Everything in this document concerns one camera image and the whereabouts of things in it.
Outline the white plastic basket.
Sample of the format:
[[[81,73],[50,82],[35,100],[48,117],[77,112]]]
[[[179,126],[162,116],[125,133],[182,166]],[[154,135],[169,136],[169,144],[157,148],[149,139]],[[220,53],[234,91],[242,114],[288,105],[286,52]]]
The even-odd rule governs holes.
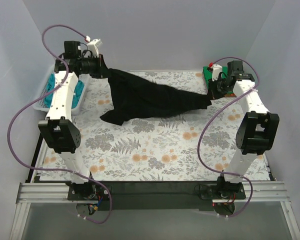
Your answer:
[[[51,74],[54,74],[53,68],[51,68],[50,73],[47,75],[47,80],[44,81],[44,82],[42,82],[42,84],[41,84],[41,86],[40,86],[40,88],[39,88],[39,90],[37,92],[37,95],[35,96],[35,99],[41,98],[42,96],[44,96],[47,93],[47,91],[46,91],[46,85],[47,85],[47,82],[48,82],[48,78],[50,77]],[[92,78],[88,74],[81,74],[78,77],[78,80],[81,80],[84,83],[84,89],[82,91],[82,94],[81,94],[81,97],[79,99],[79,102],[78,102],[77,106],[75,108],[71,109],[71,114],[73,116],[76,116],[76,115],[78,115],[80,113],[82,105],[83,105],[83,102],[84,102],[84,99],[85,99],[86,91],[88,89],[88,86],[89,86],[90,81],[92,80]],[[40,101],[37,101],[33,105],[33,108],[35,110],[43,111],[43,112],[47,113],[50,108],[45,107],[45,105],[44,105],[44,98],[42,98]]]

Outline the teal t shirt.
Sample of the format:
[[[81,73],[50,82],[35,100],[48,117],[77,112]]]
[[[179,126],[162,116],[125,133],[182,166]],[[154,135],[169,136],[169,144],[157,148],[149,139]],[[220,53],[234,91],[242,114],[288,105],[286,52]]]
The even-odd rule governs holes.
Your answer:
[[[84,86],[85,86],[85,84],[81,80],[78,80],[78,82],[75,86],[74,94],[73,94],[73,98],[72,98],[72,106],[71,106],[72,109],[74,109],[78,105],[79,100],[82,95],[82,92],[84,90]],[[47,92],[50,92],[54,87],[55,87],[55,76],[52,73],[47,80],[45,89]],[[52,99],[53,99],[53,94],[50,94],[43,99],[43,103],[44,103],[45,107],[50,108]]]

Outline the aluminium frame rail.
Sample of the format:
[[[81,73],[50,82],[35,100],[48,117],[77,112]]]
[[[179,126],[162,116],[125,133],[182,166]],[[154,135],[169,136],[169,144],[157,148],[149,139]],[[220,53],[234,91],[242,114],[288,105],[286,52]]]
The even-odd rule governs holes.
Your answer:
[[[198,184],[216,185],[216,181],[103,181],[111,189],[109,200],[67,200],[70,182],[35,182],[19,185],[16,209],[10,238],[22,237],[32,203],[103,203],[102,210],[159,210],[159,209],[214,209],[214,204],[229,202],[280,202],[290,234],[300,240],[300,230],[295,219],[289,194],[282,181],[243,181],[246,199],[203,200],[194,193]]]

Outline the folded green t shirt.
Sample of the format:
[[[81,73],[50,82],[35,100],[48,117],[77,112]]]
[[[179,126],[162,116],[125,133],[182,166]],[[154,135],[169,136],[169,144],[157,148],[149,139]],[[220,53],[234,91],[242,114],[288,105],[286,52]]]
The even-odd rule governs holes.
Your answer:
[[[222,67],[222,72],[227,75],[228,74],[228,67],[223,66]],[[212,78],[212,73],[208,70],[208,66],[203,67],[202,75],[203,75],[202,78],[204,79],[204,82],[205,82],[205,86],[208,89],[209,88],[209,80]],[[226,97],[235,97],[235,94],[232,91],[230,91],[225,96]]]

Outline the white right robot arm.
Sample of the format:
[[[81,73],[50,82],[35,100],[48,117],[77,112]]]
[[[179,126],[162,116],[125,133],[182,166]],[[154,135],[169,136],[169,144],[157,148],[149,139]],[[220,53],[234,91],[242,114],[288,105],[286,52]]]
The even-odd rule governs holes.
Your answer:
[[[241,60],[228,62],[226,73],[216,63],[210,63],[207,69],[211,73],[208,94],[218,99],[232,92],[244,114],[235,136],[236,151],[212,187],[220,198],[227,199],[243,193],[243,176],[258,156],[272,148],[280,117],[265,107],[256,90],[253,75],[244,71]]]

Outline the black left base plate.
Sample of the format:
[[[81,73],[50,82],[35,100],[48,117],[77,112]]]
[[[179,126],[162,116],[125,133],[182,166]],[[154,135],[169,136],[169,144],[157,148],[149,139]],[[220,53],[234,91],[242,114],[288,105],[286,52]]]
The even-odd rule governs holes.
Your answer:
[[[67,200],[69,201],[99,201],[106,200],[108,201],[110,189],[105,189],[104,187],[97,185],[95,183],[71,183],[69,185],[69,191],[67,195]]]

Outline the floral table mat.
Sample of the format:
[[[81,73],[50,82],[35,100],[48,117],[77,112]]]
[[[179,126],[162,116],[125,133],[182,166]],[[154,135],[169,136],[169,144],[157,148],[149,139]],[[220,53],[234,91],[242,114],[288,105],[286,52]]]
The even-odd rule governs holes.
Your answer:
[[[112,108],[108,81],[92,78],[72,118],[81,133],[76,156],[97,181],[214,181],[236,151],[244,116],[228,97],[206,110],[121,126],[100,119]]]

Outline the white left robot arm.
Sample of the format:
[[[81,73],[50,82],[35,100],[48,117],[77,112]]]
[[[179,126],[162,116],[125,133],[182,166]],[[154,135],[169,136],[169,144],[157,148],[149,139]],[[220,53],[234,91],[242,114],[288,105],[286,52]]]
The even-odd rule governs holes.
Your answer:
[[[48,147],[62,158],[71,172],[74,193],[85,200],[96,196],[96,187],[89,180],[91,172],[76,156],[81,144],[80,130],[72,122],[72,102],[79,75],[103,78],[108,69],[98,47],[100,39],[86,40],[87,49],[81,50],[78,41],[65,41],[64,53],[54,64],[54,85],[58,88],[52,95],[50,108],[38,128]]]

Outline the black t shirt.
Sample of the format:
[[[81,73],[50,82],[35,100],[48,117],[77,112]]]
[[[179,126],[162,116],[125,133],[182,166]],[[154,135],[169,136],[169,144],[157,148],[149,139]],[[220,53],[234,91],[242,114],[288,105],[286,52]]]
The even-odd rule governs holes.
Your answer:
[[[157,84],[137,75],[109,69],[113,109],[100,116],[121,126],[131,119],[170,118],[188,111],[206,110],[212,104],[205,94]]]

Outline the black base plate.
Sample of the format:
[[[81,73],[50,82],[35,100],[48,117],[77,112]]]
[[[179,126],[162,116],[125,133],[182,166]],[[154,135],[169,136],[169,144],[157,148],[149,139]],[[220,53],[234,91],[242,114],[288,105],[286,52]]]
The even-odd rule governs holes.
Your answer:
[[[202,200],[245,200],[246,193],[243,187],[237,192],[234,190],[217,190],[215,184],[197,184],[194,187],[194,193]]]
[[[67,195],[67,200],[69,201],[99,201],[106,200],[108,201],[110,189],[105,189],[104,187],[97,185],[95,183],[71,183],[69,185],[69,191]]]

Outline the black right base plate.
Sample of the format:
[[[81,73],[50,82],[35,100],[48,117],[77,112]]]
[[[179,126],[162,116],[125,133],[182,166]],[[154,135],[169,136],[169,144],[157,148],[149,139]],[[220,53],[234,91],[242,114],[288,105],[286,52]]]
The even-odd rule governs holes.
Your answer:
[[[197,184],[194,187],[194,193],[202,200],[245,200],[246,193],[243,187],[237,192],[234,190],[217,190],[215,184]]]

